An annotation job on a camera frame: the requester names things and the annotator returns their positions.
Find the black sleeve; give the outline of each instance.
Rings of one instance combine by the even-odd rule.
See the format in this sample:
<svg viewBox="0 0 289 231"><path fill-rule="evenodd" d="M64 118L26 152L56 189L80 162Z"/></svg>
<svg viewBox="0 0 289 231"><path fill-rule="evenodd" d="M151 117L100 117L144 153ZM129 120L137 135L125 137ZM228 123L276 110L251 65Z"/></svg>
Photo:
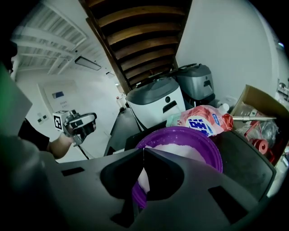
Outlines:
<svg viewBox="0 0 289 231"><path fill-rule="evenodd" d="M40 151L46 151L49 137L36 131L27 119L22 123L18 136L35 144Z"/></svg>

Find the white robot vacuum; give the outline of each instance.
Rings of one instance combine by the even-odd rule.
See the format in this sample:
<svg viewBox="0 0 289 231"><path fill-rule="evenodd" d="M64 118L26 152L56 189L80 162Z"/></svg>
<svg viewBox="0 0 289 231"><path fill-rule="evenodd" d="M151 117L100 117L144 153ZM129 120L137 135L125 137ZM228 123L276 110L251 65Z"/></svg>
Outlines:
<svg viewBox="0 0 289 231"><path fill-rule="evenodd" d="M126 100L142 131L186 110L180 86L173 78L156 79L135 88Z"/></svg>

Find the cardboard box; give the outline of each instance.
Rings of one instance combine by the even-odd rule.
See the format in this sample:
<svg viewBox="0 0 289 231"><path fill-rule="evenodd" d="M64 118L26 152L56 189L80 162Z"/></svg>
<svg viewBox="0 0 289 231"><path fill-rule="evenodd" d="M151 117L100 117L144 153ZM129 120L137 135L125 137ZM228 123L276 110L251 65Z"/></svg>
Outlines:
<svg viewBox="0 0 289 231"><path fill-rule="evenodd" d="M231 115L237 116L235 113L242 102L251 105L266 116L277 117L275 122L279 131L276 136L275 145L271 149L275 156L272 164L275 166L289 141L289 111L273 97L250 85L245 86Z"/></svg>

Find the white ceiling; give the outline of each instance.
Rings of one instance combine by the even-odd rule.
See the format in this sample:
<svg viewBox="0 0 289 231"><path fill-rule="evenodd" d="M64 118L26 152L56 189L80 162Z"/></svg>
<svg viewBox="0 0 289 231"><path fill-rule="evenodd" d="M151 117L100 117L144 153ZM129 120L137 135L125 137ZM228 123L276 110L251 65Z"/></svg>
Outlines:
<svg viewBox="0 0 289 231"><path fill-rule="evenodd" d="M61 74L71 68L97 73L74 63L81 55L100 65L101 73L114 73L86 18L78 0L40 3L12 36L18 46L18 71L47 69L48 74Z"/></svg>

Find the black cable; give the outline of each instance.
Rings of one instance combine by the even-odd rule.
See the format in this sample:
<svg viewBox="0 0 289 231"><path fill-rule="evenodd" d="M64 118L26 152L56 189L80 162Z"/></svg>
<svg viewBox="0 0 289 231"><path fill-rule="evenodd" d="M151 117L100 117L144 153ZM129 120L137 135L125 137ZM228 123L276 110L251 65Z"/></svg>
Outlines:
<svg viewBox="0 0 289 231"><path fill-rule="evenodd" d="M80 148L80 150L82 151L82 153L84 154L84 156L86 157L86 159L89 160L89 158L87 157L87 155L85 154L85 152L83 151L82 147L80 145L78 145L78 147Z"/></svg>

